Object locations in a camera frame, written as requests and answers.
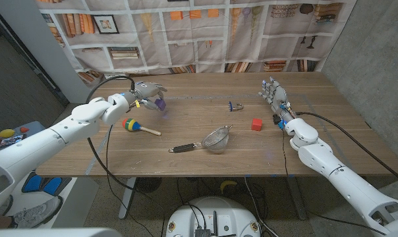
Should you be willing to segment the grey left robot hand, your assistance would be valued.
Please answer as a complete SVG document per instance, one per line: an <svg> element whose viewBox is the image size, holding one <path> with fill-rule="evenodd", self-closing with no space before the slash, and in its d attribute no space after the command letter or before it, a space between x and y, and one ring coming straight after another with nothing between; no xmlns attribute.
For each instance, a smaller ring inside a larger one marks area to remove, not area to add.
<svg viewBox="0 0 398 237"><path fill-rule="evenodd" d="M165 109L165 102L163 100L163 93L167 89L161 84L155 82L136 82L133 90L135 98L140 101L145 108L150 110L163 111ZM150 97L159 96L158 103L150 100Z"/></svg>

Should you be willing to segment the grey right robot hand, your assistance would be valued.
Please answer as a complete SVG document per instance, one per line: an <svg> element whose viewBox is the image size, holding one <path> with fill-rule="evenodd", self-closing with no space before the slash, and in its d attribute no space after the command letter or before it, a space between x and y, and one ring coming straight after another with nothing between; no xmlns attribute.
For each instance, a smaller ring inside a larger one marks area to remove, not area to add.
<svg viewBox="0 0 398 237"><path fill-rule="evenodd" d="M281 84L270 79L262 81L262 91L258 93L270 105L275 115L279 116L285 122L289 122L296 118L295 112L291 109L291 104L287 94Z"/></svg>

